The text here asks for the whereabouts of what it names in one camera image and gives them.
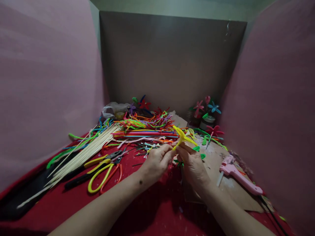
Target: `plastic bag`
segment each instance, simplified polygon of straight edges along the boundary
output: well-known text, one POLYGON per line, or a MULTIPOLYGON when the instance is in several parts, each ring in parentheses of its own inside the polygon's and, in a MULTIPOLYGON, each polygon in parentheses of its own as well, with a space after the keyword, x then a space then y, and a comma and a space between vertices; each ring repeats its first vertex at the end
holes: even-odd
POLYGON ((118 112, 126 112, 128 111, 128 107, 130 107, 129 103, 118 104, 117 102, 111 102, 107 106, 103 107, 102 113, 105 119, 114 118, 118 112))

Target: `finger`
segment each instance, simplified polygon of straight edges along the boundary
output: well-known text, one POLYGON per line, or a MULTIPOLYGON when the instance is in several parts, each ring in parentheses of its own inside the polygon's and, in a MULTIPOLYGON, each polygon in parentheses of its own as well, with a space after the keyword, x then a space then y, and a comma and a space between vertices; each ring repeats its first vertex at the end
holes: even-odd
POLYGON ((189 154, 193 155, 196 153, 191 147, 187 146, 184 142, 179 145, 181 148, 185 149, 189 154))
POLYGON ((161 147, 156 149, 156 152, 158 152, 159 154, 161 154, 162 156, 165 155, 165 153, 167 153, 168 151, 172 150, 171 145, 168 144, 163 144, 161 147))
POLYGON ((179 156, 181 157, 182 161, 184 161, 184 163, 189 162, 189 153, 187 150, 183 149, 181 145, 176 146, 176 152, 179 154, 179 156))
POLYGON ((178 154, 177 155, 177 160, 179 161, 179 162, 182 162, 183 161, 183 159, 181 158, 181 156, 178 154))
POLYGON ((175 156, 176 151, 170 150, 163 156, 163 159, 161 161, 161 164, 164 166, 168 166, 168 164, 172 161, 173 157, 175 156))

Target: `table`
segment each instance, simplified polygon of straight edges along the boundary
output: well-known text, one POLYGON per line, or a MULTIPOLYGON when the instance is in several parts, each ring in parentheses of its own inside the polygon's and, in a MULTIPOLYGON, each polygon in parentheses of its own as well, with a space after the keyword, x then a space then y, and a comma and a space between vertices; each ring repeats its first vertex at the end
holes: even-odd
MULTIPOLYGON (((125 147, 127 147, 127 150, 131 149, 131 147, 124 145, 122 150, 125 147)), ((108 149, 106 154, 116 150, 114 146, 108 149)), ((141 167, 141 165, 134 167, 132 165, 145 161, 143 156, 134 157, 135 154, 137 154, 137 151, 132 150, 122 158, 122 179, 141 167)), ((45 163, 36 169, 45 167, 45 163)), ((105 174, 106 172, 100 174, 94 182, 100 183, 105 174)), ((118 178, 119 172, 117 171, 105 189, 108 190, 114 186, 118 178)), ((64 192, 64 184, 60 183, 47 192, 20 220, 0 222, 0 235, 47 235, 71 215, 99 196, 98 193, 91 195, 87 192, 88 182, 67 192, 64 192)), ((249 212, 249 214, 276 235, 283 235, 269 213, 249 212)), ((283 224, 283 227, 287 232, 291 232, 287 224, 283 224)), ((139 195, 127 207, 114 224, 109 235, 201 236, 224 235, 224 232, 214 217, 207 213, 206 206, 185 202, 180 169, 176 166, 169 166, 168 171, 159 182, 139 195)))

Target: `black cable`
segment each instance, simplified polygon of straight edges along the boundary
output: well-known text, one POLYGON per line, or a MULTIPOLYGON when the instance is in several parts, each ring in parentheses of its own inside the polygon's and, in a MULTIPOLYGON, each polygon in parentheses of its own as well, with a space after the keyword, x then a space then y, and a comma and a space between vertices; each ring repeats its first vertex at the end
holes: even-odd
POLYGON ((285 236, 289 236, 287 234, 287 232, 282 228, 281 224, 279 223, 279 221, 276 219, 275 215, 272 213, 272 211, 269 209, 267 203, 265 202, 265 200, 263 199, 263 197, 261 195, 258 196, 259 199, 261 200, 261 202, 267 207, 268 211, 270 212, 271 216, 273 217, 273 219, 276 221, 277 225, 279 226, 279 228, 282 230, 282 232, 284 233, 285 236))

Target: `hand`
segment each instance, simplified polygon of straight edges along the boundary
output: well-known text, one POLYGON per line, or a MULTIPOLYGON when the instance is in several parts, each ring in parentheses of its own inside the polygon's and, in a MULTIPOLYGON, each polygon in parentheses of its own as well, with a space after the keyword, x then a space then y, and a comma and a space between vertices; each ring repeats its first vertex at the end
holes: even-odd
POLYGON ((181 143, 176 147, 177 159, 184 161, 184 174, 194 190, 200 192, 210 184, 210 178, 202 163, 200 153, 181 143))
POLYGON ((143 176, 145 186, 151 186, 162 177, 168 165, 172 163, 175 153, 168 144, 149 152, 149 156, 138 170, 143 176))

